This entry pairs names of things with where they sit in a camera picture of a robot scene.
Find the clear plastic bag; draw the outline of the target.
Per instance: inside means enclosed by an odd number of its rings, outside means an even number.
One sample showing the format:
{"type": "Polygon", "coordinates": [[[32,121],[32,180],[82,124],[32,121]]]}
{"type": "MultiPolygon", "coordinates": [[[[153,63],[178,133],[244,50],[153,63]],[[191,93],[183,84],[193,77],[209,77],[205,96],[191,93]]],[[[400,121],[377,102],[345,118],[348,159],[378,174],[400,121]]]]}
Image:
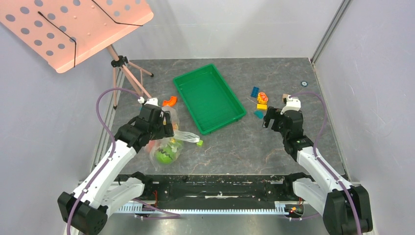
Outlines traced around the clear plastic bag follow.
{"type": "Polygon", "coordinates": [[[145,146],[145,151],[149,154],[150,162],[156,171],[167,167],[171,164],[160,164],[155,157],[155,151],[159,148],[171,147],[172,151],[177,153],[177,159],[179,158],[182,150],[184,149],[184,142],[197,143],[201,140],[199,135],[191,132],[185,132],[179,130],[180,120],[177,111],[170,106],[163,106],[162,110],[169,111],[171,113],[171,120],[173,125],[174,136],[169,138],[163,138],[160,140],[152,140],[145,146]]]}

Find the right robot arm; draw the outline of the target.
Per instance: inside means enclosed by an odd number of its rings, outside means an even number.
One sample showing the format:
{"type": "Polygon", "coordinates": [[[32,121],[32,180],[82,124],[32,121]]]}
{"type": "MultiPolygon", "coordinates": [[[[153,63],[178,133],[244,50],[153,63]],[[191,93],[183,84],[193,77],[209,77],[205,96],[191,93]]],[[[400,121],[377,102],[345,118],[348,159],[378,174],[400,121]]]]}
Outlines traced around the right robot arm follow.
{"type": "Polygon", "coordinates": [[[369,193],[354,186],[322,157],[313,142],[303,133],[301,111],[269,107],[263,127],[268,126],[282,136],[288,155],[308,174],[293,173],[284,180],[283,195],[308,202],[323,218],[331,235],[357,235],[373,230],[369,193]]]}

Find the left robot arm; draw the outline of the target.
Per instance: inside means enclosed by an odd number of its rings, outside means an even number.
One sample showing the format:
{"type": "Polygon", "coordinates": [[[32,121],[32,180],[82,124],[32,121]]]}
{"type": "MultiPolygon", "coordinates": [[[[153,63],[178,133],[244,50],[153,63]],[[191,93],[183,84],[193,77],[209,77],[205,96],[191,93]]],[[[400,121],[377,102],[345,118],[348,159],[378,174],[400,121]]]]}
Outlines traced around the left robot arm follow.
{"type": "Polygon", "coordinates": [[[121,126],[104,158],[91,174],[71,193],[62,192],[58,206],[66,222],[66,233],[72,229],[85,234],[99,234],[109,217],[135,197],[149,199],[154,193],[151,183],[130,178],[125,185],[109,190],[125,165],[150,141],[174,135],[171,113],[146,103],[138,116],[121,126]]]}

